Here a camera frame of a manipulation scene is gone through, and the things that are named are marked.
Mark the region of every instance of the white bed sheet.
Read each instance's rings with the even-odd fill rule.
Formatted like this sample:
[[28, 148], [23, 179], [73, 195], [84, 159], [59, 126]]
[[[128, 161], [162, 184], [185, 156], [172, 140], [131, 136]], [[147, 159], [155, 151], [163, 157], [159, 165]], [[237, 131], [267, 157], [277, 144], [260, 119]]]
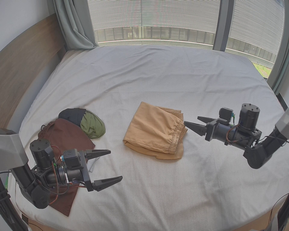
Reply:
[[105, 123], [93, 142], [111, 154], [96, 161], [91, 180], [123, 176], [100, 192], [79, 189], [66, 217], [40, 210], [9, 177], [13, 204], [26, 216], [58, 230], [232, 230], [264, 212], [288, 192], [289, 145], [261, 169], [243, 151], [189, 130], [180, 160], [158, 160], [124, 146], [122, 139], [141, 101], [181, 109], [184, 119], [236, 113], [242, 103], [260, 107], [257, 127], [268, 135], [283, 114], [277, 98], [246, 58], [177, 46], [108, 46], [71, 51], [52, 73], [25, 117], [20, 137], [29, 143], [41, 125], [66, 108], [87, 108]]

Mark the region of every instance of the white horizontal blind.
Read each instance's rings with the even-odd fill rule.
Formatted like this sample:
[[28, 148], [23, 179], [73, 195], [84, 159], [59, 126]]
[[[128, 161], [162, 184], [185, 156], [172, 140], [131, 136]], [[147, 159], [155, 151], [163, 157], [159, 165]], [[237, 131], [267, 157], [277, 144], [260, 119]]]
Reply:
[[140, 0], [88, 0], [94, 30], [140, 26]]
[[284, 8], [275, 0], [235, 0], [230, 37], [277, 54]]
[[142, 26], [163, 26], [215, 33], [220, 0], [141, 0]]

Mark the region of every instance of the wooden bed frame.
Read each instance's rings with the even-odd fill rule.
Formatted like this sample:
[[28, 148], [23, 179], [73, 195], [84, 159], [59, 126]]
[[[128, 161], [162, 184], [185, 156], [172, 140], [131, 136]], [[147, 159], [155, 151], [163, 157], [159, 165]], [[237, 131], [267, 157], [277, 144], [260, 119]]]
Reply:
[[28, 28], [0, 51], [0, 128], [7, 128], [23, 95], [45, 66], [55, 55], [63, 57], [64, 45], [56, 14], [53, 14]]

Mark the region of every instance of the bed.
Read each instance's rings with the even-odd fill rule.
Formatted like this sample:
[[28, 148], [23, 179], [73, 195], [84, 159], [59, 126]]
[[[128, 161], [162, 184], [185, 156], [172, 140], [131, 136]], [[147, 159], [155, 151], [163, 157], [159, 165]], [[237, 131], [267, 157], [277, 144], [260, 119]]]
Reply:
[[111, 154], [95, 163], [91, 179], [123, 176], [101, 192], [79, 189], [66, 217], [39, 210], [9, 177], [11, 201], [29, 218], [58, 230], [232, 230], [261, 216], [288, 192], [289, 146], [261, 169], [242, 150], [189, 130], [180, 160], [158, 160], [124, 146], [122, 139], [141, 101], [181, 109], [186, 121], [236, 113], [257, 105], [257, 127], [269, 134], [283, 109], [252, 63], [239, 55], [198, 48], [134, 45], [69, 51], [38, 93], [19, 134], [29, 166], [29, 143], [41, 125], [66, 108], [96, 113], [106, 133], [93, 142]]

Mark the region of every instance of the brown pants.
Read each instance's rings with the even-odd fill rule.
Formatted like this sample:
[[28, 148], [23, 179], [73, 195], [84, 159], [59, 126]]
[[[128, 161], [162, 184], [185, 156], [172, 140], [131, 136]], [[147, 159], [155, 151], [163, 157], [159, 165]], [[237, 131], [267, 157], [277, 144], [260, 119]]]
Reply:
[[187, 132], [183, 120], [180, 110], [141, 102], [123, 142], [132, 150], [157, 159], [180, 159], [184, 153], [182, 139]]

